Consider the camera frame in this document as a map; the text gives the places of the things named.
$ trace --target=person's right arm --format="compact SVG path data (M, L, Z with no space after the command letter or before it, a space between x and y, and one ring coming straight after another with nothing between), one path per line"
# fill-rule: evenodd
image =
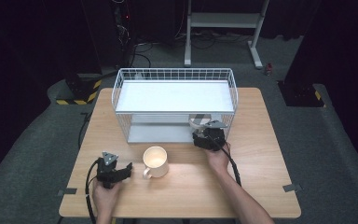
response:
M248 194L227 170L228 157L222 151L205 150L208 157L208 162L216 175L217 180L228 196L229 201L234 208L237 216L242 224L253 223L274 223L267 211L250 195Z

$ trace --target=cup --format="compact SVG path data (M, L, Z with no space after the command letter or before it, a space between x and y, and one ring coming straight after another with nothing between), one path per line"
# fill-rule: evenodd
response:
M168 172L167 152L162 147L150 147L144 153L144 179L162 177Z

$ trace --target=gray carpet floor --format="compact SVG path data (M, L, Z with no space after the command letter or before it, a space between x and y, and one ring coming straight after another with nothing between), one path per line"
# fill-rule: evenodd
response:
M219 38L213 45L211 40L195 39L195 47L212 46L193 48L192 67L229 67L239 87L261 90L289 175L303 188L296 193L301 217L275 219L276 223L358 223L358 155L327 90L315 84L325 107L288 107L277 85L277 80L285 78L301 38L259 39L257 50L263 63L272 63L271 76L255 69L246 42L228 41L235 38ZM140 45L137 51L152 67L183 67L183 42L178 41L176 47ZM133 66L149 63L136 56ZM113 87L114 81L115 77L104 79L100 89ZM80 133L82 113L91 113L95 104L56 105L55 97L63 85L60 81L51 86L47 92L51 105L22 133L0 164L0 223L57 223L60 218L62 197L58 192L66 188L79 135L87 130L86 125ZM90 223L90 219L66 217L62 223Z

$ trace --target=person's left hand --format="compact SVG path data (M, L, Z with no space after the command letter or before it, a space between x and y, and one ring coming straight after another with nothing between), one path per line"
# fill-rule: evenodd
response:
M106 189L103 187L103 182L94 179L92 200L98 210L98 221L106 220L107 218L112 219L112 212L115 209L121 185L120 181L115 183L111 189Z

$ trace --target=tape piece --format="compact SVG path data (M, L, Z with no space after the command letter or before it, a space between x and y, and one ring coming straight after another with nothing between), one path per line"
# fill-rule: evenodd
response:
M57 196L63 196L64 194L76 194L77 189L60 189Z
M303 188L301 187L301 185L299 184L291 184L291 185L286 185L283 186L284 192L289 192L289 191L295 191L295 193L303 190Z

